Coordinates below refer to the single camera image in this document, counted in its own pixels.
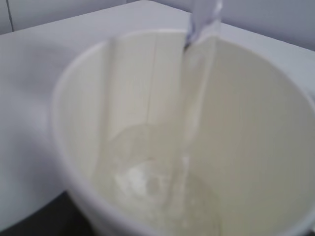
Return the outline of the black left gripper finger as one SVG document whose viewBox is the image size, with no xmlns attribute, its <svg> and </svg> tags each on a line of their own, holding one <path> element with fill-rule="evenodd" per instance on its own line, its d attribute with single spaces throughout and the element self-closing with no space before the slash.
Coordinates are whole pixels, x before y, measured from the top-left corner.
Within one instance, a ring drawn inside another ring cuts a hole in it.
<svg viewBox="0 0 315 236">
<path fill-rule="evenodd" d="M 66 193 L 19 223 L 2 236 L 94 236 L 95 233 Z"/>
</svg>

